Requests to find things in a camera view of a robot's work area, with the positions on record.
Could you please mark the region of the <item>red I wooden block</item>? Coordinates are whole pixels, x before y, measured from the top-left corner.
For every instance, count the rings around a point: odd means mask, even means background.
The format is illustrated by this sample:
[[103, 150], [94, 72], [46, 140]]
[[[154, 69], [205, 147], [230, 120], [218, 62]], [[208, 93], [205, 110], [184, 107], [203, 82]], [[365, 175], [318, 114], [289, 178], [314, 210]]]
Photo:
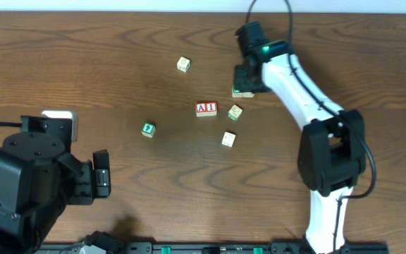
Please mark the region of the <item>red I wooden block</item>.
[[218, 113], [217, 102], [207, 102], [207, 116], [215, 116]]

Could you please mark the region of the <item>red A wooden block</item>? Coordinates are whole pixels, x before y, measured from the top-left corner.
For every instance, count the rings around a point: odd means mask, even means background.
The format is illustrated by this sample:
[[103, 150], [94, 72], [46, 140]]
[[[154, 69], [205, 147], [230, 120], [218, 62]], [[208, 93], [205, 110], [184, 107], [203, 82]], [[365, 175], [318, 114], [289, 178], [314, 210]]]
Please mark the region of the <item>red A wooden block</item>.
[[207, 116], [207, 104], [205, 102], [196, 103], [195, 112], [197, 117]]

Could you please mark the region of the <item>blue 2 wooden block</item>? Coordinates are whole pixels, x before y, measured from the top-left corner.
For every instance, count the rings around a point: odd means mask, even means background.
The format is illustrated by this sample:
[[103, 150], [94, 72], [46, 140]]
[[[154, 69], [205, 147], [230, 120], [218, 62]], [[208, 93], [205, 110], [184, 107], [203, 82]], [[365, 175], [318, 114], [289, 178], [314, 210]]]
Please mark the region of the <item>blue 2 wooden block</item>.
[[244, 92], [242, 94], [242, 97], [252, 98], [252, 97], [254, 97], [254, 93], [252, 93], [252, 92]]

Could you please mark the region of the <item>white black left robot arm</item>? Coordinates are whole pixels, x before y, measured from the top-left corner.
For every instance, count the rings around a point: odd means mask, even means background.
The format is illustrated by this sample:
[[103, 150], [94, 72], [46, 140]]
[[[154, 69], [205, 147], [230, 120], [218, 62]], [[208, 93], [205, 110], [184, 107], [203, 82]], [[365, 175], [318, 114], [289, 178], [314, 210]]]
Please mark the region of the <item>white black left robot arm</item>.
[[0, 147], [0, 253], [34, 253], [69, 205], [111, 193], [109, 154], [81, 162], [44, 133], [22, 132]]

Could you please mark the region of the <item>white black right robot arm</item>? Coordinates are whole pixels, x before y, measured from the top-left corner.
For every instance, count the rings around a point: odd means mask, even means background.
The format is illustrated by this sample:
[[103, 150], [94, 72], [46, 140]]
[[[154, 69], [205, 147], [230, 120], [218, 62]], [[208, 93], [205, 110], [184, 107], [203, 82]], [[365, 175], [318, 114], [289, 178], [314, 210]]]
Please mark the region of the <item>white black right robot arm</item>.
[[283, 40], [239, 39], [244, 59], [235, 68], [235, 89], [274, 92], [301, 130], [297, 168], [310, 190], [310, 219], [305, 233], [313, 253], [334, 253], [344, 244], [345, 204], [365, 170], [359, 141], [364, 128], [356, 110], [344, 111], [305, 73]]

